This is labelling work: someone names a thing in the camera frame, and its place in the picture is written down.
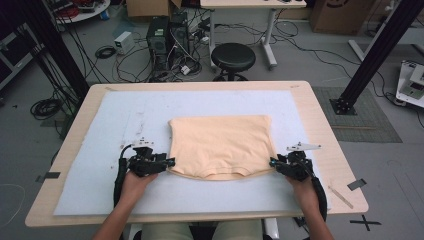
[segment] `computer tower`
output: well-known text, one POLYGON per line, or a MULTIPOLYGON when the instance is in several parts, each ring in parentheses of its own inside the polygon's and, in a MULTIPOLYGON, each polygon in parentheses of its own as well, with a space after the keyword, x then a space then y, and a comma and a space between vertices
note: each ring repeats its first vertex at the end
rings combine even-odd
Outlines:
POLYGON ((171 48, 169 38, 169 17, 153 17, 147 31, 147 44, 155 54, 168 54, 171 48))
POLYGON ((169 70, 173 62, 173 53, 170 53, 172 42, 169 34, 169 17, 153 17, 146 39, 154 70, 169 70))
POLYGON ((175 55, 177 57, 190 53, 187 22, 187 12, 174 13, 171 17, 172 40, 177 46, 175 49, 175 55))

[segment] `cardboard box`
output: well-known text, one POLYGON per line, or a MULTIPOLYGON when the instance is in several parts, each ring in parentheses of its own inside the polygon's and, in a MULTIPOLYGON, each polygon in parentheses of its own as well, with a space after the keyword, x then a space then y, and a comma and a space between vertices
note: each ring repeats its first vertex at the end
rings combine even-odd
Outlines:
POLYGON ((171 16, 182 0, 127 0, 129 17, 171 16))
POLYGON ((356 35, 376 0, 317 0, 310 16, 312 31, 356 35))
POLYGON ((288 8, 284 10, 279 19, 287 19, 287 20, 309 20, 309 16, 311 15, 312 8, 288 8))

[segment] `pants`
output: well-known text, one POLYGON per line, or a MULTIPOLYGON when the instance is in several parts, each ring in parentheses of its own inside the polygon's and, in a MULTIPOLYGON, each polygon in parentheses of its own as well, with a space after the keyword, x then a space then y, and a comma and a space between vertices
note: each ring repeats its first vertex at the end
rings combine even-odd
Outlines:
MULTIPOLYGON (((193 240, 187 223, 143 224, 142 240, 193 240)), ((216 227, 212 240, 260 240, 260 219, 223 221, 216 227)))

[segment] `floor mat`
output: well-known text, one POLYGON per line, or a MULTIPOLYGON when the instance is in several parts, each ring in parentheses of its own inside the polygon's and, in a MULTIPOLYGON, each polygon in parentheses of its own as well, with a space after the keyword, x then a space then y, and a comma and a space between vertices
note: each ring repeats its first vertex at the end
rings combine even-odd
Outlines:
POLYGON ((362 92, 354 105, 357 115, 336 115, 329 99, 338 99, 344 89, 340 87, 313 87, 318 102, 338 141, 402 142, 368 89, 362 92))

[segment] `white cable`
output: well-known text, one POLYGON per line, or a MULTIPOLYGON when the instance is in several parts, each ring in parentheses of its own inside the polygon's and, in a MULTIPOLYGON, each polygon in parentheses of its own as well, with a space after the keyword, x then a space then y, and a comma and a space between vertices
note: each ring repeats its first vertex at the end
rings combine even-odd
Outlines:
POLYGON ((185 49, 184 49, 184 47, 178 42, 178 40, 175 38, 175 36, 174 36, 174 34, 172 34, 172 31, 170 31, 169 33, 171 33, 171 36, 174 38, 174 40, 175 40, 175 43, 177 43, 178 44, 178 46, 180 46, 181 47, 181 50, 183 50, 186 54, 187 54, 187 56, 189 56, 191 59, 193 59, 193 61, 195 61, 195 62, 197 62, 197 60, 196 59, 194 59, 185 49))
POLYGON ((13 187, 18 187, 19 189, 21 189, 22 190, 22 200, 21 200, 21 202, 19 203, 19 207, 18 207, 18 209, 16 210, 16 212, 12 215, 12 217, 9 219, 9 221, 7 221, 7 223, 5 223, 5 224, 3 224, 3 225, 1 225, 0 226, 0 229, 1 228, 3 228, 3 227, 5 227, 5 226, 7 226, 14 218, 15 218, 15 216, 18 214, 18 212, 21 210, 21 208, 22 208, 22 203, 24 202, 24 199, 25 199, 25 189, 23 188, 23 187, 21 187, 21 186, 19 186, 19 185, 16 185, 16 184, 1 184, 0 185, 0 187, 2 187, 2 186, 13 186, 13 187))
POLYGON ((185 60, 185 57, 180 57, 179 59, 177 59, 177 61, 178 61, 178 63, 177 64, 174 64, 173 66, 172 66, 172 68, 171 68, 171 73, 172 73, 172 75, 174 75, 174 77, 176 77, 176 78, 178 78, 178 79, 180 79, 180 80, 193 80, 193 79, 195 79, 195 78, 197 78, 199 75, 200 75, 200 72, 201 71, 199 71, 194 77, 192 77, 192 78, 182 78, 182 77, 178 77, 178 75, 176 74, 176 73, 174 73, 174 69, 176 69, 177 67, 179 67, 180 66, 180 64, 181 64, 181 62, 182 62, 182 60, 185 60))
POLYGON ((171 56, 171 53, 174 50, 174 48, 177 48, 177 45, 174 44, 174 46, 172 46, 171 50, 168 53, 168 57, 166 58, 166 70, 170 69, 169 68, 169 64, 168 64, 168 62, 169 62, 169 56, 171 56))

